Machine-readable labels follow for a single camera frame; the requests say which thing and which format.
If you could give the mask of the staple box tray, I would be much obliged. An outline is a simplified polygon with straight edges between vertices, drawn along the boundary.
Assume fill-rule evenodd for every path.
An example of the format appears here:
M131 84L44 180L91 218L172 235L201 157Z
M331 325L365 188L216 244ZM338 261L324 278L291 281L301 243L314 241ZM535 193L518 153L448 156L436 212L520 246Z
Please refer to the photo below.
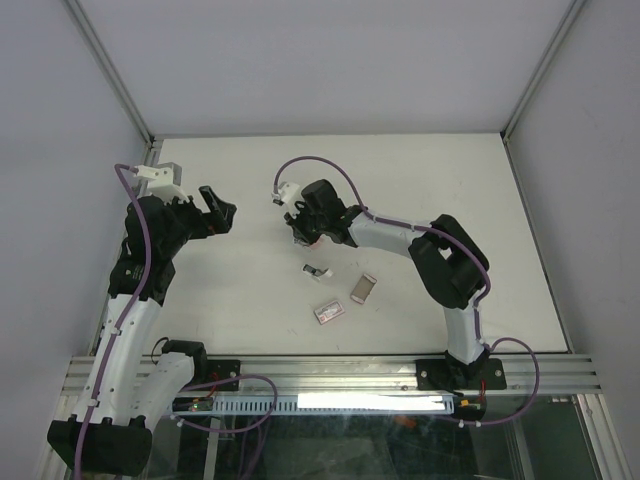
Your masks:
M363 305L376 284L376 278L369 274L363 273L354 286L353 290L351 291L350 298L354 302Z

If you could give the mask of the pink stapler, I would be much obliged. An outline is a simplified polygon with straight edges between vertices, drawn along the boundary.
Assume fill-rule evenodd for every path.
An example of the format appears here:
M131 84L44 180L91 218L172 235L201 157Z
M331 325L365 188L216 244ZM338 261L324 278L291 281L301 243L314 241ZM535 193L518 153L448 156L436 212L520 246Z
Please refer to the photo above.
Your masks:
M303 241L301 239L294 239L294 244L295 245L300 246L303 249L311 250L311 251L319 249L323 245L323 242L324 242L323 238L319 238L314 243L308 243L308 242Z

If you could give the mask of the white stapler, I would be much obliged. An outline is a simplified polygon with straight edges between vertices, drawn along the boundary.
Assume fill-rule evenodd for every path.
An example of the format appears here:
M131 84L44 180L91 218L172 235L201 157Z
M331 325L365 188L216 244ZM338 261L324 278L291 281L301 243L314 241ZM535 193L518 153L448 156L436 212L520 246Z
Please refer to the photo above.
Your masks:
M333 272L330 269L321 269L310 264L304 264L302 272L316 281L326 280L333 276Z

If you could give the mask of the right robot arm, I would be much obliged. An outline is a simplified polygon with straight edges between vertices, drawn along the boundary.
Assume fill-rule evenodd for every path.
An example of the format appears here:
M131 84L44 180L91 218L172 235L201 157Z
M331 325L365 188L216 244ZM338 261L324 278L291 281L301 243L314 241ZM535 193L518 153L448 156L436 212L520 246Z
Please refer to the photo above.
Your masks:
M351 248L373 248L410 259L430 297L444 309L448 378L469 387L487 357L479 303L491 288L489 261L459 222L443 214L424 226L384 218L358 204L345 206L325 180L302 188L283 182L273 201L286 208L294 240L311 246L327 237Z

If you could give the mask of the red white staple box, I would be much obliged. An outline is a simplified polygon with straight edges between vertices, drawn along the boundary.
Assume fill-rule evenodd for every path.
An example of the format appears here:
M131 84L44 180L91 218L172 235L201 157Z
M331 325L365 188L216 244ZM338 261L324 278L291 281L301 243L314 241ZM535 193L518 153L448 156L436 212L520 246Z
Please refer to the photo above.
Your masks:
M345 309L342 304L334 300L314 310L314 316L320 325L338 318L345 313Z

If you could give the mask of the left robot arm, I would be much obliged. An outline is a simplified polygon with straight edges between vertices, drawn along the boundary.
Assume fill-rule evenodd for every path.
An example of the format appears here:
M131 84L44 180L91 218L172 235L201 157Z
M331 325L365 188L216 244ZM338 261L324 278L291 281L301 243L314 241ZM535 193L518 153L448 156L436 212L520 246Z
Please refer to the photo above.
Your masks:
M206 211L192 197L157 195L127 207L126 236L110 274L107 317L91 372L70 417L52 421L47 433L49 445L76 475L139 475L153 432L176 395L208 380L203 343L171 340L150 376L136 381L147 337L175 275L175 256L190 240L232 228L236 206L208 186L199 193Z

